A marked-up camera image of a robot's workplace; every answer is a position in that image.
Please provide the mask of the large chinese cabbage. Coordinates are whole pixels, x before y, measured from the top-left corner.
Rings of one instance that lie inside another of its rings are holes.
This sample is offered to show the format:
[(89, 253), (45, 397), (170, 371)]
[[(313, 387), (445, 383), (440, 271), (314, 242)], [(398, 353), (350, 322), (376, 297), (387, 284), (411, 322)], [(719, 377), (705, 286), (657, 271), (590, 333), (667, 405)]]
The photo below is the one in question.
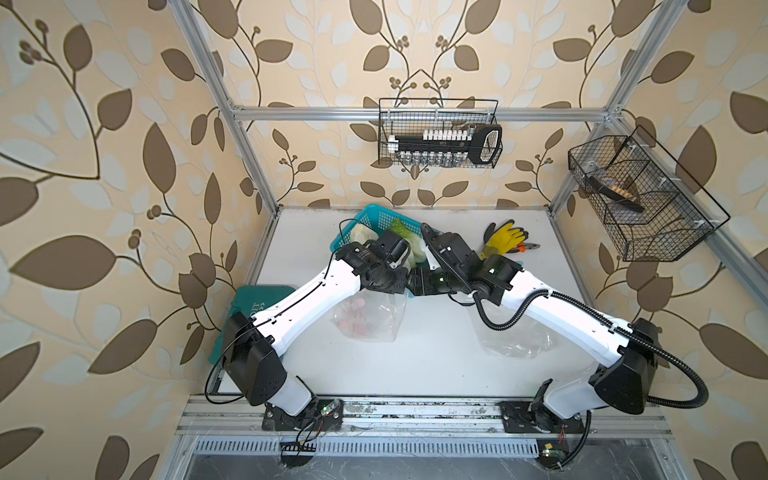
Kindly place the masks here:
[(427, 246), (424, 240), (411, 231), (399, 218), (392, 221), (390, 229), (400, 235), (409, 245), (410, 253), (406, 259), (408, 269), (415, 268), (427, 260)]

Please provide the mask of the pink dotted zipper bag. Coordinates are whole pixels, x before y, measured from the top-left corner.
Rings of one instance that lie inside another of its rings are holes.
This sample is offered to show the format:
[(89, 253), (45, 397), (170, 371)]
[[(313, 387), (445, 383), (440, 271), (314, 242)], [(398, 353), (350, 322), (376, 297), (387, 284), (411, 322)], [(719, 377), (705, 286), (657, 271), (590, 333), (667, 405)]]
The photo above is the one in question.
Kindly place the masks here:
[(346, 337), (370, 342), (394, 342), (408, 297), (364, 290), (333, 310), (332, 322)]

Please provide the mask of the small chinese cabbage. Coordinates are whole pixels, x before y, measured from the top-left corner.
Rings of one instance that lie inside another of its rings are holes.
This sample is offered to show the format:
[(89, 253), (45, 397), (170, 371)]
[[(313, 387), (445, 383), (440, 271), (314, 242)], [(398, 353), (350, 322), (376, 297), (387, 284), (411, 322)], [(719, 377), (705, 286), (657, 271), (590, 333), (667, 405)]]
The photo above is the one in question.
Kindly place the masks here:
[(377, 239), (378, 234), (373, 229), (362, 223), (356, 223), (352, 230), (349, 232), (350, 243), (356, 242), (360, 245), (365, 245), (367, 242), (375, 241)]

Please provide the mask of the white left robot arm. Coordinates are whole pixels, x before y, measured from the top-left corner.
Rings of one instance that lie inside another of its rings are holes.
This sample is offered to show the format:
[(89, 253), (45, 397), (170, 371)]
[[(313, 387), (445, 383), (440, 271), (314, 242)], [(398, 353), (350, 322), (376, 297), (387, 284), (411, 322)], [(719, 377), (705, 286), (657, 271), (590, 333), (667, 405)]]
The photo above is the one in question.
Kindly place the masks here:
[(409, 254), (410, 244), (392, 230), (339, 247), (327, 266), (291, 295), (249, 317), (233, 314), (225, 323), (217, 363), (250, 405), (269, 403), (299, 415), (313, 394), (288, 374), (281, 356), (315, 321), (358, 292), (404, 293)]

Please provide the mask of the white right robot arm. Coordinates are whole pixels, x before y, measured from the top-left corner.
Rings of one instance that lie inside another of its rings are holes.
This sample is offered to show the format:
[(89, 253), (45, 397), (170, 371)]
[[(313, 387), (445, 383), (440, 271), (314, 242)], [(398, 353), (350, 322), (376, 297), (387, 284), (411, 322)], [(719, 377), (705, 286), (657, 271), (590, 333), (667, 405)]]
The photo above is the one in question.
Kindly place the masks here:
[(409, 273), (407, 288), (415, 296), (465, 293), (475, 301), (481, 320), (496, 331), (528, 316), (596, 361), (573, 380), (544, 381), (528, 407), (530, 423), (547, 430), (560, 420), (605, 407), (631, 415), (644, 412), (658, 362), (653, 351), (620, 333), (633, 330), (628, 322), (550, 288), (506, 257), (494, 255), (473, 267), (418, 267)]

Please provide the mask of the clear blue-zip zipper bag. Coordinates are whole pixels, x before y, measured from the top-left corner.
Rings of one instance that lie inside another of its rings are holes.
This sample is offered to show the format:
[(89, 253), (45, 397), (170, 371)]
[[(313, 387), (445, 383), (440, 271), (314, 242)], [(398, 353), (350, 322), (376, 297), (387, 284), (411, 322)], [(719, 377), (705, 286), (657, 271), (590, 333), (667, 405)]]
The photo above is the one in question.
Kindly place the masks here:
[(490, 355), (530, 360), (561, 343), (556, 333), (528, 316), (507, 330), (495, 331), (482, 321), (476, 306), (468, 310), (477, 340)]

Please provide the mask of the teal perforated plastic basket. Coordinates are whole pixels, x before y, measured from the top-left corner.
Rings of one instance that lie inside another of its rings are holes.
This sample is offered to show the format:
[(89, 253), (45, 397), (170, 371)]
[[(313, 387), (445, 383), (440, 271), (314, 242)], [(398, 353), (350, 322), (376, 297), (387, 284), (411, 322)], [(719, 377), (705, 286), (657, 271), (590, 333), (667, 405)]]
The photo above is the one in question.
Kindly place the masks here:
[(356, 223), (367, 225), (373, 229), (379, 237), (379, 235), (382, 234), (385, 230), (390, 229), (392, 221), (396, 218), (399, 218), (411, 231), (418, 234), (422, 238), (420, 222), (390, 210), (386, 207), (371, 204), (360, 210), (352, 219), (345, 219), (339, 223), (339, 233), (331, 242), (330, 250), (334, 252), (340, 247), (350, 243), (349, 232), (352, 230)]

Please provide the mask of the yellow black work glove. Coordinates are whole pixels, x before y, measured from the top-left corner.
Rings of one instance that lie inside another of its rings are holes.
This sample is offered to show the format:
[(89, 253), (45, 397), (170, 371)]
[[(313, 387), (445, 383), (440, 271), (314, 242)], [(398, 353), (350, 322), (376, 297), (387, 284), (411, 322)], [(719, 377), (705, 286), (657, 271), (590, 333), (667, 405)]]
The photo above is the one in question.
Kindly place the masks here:
[(524, 243), (528, 236), (528, 232), (517, 226), (512, 219), (499, 226), (491, 223), (484, 233), (484, 245), (479, 257), (485, 260), (496, 254), (507, 254)]

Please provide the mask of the black socket wrench set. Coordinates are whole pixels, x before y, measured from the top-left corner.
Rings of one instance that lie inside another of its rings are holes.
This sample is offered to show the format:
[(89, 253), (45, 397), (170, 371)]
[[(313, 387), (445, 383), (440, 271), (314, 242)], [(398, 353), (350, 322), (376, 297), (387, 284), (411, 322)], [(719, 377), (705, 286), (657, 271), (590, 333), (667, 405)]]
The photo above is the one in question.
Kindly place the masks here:
[(469, 124), (463, 129), (425, 129), (419, 134), (390, 134), (383, 149), (405, 166), (492, 168), (503, 151), (500, 124)]

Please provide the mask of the dark tool in basket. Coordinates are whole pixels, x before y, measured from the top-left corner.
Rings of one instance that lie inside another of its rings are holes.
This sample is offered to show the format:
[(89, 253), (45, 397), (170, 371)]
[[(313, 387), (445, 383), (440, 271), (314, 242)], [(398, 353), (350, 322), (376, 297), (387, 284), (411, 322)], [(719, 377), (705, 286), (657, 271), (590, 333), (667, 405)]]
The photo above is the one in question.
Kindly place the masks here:
[(596, 195), (598, 205), (606, 210), (621, 213), (645, 212), (645, 207), (640, 204), (636, 195), (615, 183), (606, 182), (604, 178), (593, 175), (587, 177), (587, 183)]

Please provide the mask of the orange handled pliers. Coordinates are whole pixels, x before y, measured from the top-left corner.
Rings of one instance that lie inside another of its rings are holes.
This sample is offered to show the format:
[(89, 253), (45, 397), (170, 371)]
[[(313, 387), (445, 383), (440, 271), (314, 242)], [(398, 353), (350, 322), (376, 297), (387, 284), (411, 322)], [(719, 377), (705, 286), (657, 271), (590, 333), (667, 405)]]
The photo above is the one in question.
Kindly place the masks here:
[(523, 243), (520, 243), (520, 244), (519, 244), (519, 245), (518, 245), (518, 246), (517, 246), (517, 247), (514, 249), (514, 251), (515, 251), (515, 252), (526, 252), (526, 251), (529, 251), (529, 250), (536, 250), (536, 249), (539, 249), (539, 248), (540, 248), (540, 245), (539, 245), (539, 244), (536, 244), (536, 243), (526, 243), (526, 242), (523, 242)]

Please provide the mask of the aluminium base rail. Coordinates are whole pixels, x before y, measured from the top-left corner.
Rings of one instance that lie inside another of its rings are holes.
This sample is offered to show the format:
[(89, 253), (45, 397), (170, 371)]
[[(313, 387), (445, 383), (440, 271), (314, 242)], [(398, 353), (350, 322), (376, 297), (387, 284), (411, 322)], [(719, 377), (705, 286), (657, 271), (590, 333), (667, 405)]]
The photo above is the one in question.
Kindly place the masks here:
[(244, 401), (213, 405), (191, 398), (176, 430), (184, 453), (308, 457), (531, 459), (558, 455), (587, 440), (663, 444), (664, 414), (602, 409), (543, 432), (515, 422), (499, 398), (347, 396), (334, 412), (290, 427), (271, 407)]

